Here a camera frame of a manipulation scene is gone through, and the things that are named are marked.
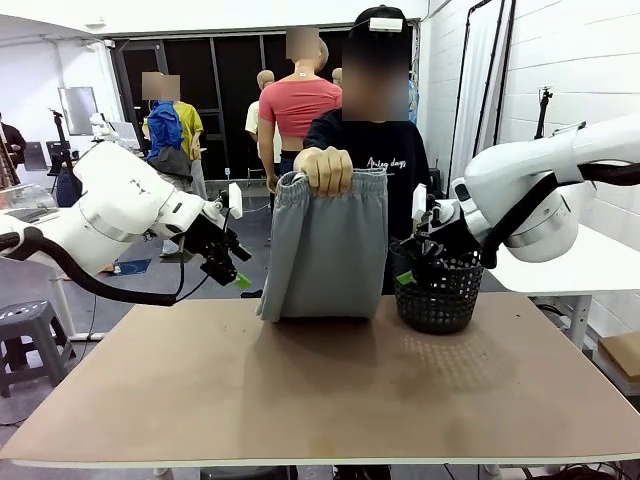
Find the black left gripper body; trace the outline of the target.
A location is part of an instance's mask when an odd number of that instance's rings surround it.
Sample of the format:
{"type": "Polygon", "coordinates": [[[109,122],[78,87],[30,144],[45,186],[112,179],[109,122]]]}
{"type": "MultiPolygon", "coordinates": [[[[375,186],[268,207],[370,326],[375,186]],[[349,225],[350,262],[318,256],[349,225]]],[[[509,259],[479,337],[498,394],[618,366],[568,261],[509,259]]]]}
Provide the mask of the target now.
{"type": "Polygon", "coordinates": [[[229,250],[235,242],[235,233],[219,227],[204,214],[195,218],[184,237],[184,248],[189,253],[216,263],[233,265],[229,250]]]}

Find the person's right hand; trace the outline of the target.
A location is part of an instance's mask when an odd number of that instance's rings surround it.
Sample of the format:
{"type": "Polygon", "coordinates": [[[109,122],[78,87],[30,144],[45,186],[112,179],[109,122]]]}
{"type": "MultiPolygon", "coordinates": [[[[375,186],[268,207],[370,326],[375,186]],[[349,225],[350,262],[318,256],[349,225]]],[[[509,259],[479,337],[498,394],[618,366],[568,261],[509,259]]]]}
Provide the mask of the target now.
{"type": "Polygon", "coordinates": [[[304,173],[311,189],[321,196],[334,197],[351,187],[353,164],[346,150],[335,147],[304,149],[294,161],[294,170],[304,173]]]}

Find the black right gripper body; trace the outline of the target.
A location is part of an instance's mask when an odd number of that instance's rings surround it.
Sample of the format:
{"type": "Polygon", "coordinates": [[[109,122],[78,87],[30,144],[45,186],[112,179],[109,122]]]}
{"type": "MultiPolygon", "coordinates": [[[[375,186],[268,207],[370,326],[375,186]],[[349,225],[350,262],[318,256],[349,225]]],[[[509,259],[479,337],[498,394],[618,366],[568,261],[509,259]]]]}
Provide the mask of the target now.
{"type": "Polygon", "coordinates": [[[480,243],[469,231],[464,219],[457,219],[439,227],[432,227],[429,238],[445,250],[478,250],[480,243]]]}

